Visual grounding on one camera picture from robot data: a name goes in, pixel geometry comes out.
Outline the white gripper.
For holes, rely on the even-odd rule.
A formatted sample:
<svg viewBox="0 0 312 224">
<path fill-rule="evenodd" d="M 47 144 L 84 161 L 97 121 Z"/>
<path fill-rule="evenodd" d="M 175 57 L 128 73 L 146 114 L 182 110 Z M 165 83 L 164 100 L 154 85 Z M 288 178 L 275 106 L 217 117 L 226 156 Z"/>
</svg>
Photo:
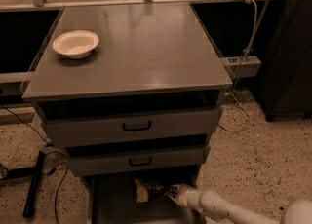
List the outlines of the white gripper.
<svg viewBox="0 0 312 224">
<path fill-rule="evenodd" d="M 174 184 L 169 186 L 167 196 L 182 207 L 200 208 L 202 192 L 186 184 Z"/>
</svg>

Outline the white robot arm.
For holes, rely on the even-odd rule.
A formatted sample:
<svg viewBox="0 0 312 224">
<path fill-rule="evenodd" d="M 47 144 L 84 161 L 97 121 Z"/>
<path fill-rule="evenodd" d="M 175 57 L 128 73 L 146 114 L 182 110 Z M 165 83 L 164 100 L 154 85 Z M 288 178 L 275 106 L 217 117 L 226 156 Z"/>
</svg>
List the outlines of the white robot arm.
<svg viewBox="0 0 312 224">
<path fill-rule="evenodd" d="M 201 191 L 186 184 L 169 187 L 167 195 L 182 207 L 196 210 L 214 221 L 227 219 L 233 224 L 312 224 L 312 202 L 297 200 L 275 220 L 226 201 L 216 191 Z"/>
</svg>

